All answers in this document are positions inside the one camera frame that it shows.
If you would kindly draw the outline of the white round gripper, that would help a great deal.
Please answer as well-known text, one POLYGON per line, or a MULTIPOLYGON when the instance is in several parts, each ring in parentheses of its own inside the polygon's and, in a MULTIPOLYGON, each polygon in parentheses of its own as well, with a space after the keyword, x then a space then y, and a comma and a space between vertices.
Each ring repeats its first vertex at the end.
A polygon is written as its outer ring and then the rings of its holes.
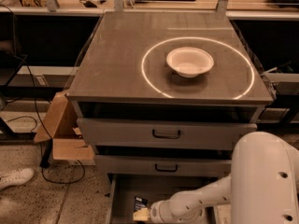
POLYGON ((133 221, 136 222, 147 222, 151 220, 153 223, 175 223, 177 220, 170 211, 169 201, 159 201, 153 203, 148 208, 141 208, 134 211, 133 221))

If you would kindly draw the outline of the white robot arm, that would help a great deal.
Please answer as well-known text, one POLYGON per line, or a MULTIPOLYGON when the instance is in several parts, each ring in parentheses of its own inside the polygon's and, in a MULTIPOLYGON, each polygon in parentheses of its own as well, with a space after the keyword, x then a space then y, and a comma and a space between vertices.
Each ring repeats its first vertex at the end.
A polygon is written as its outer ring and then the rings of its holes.
POLYGON ((197 224, 205 208, 228 203, 232 224, 299 224, 298 191, 299 150, 271 133, 254 132, 235 145, 226 177, 138 208, 133 220, 197 224))

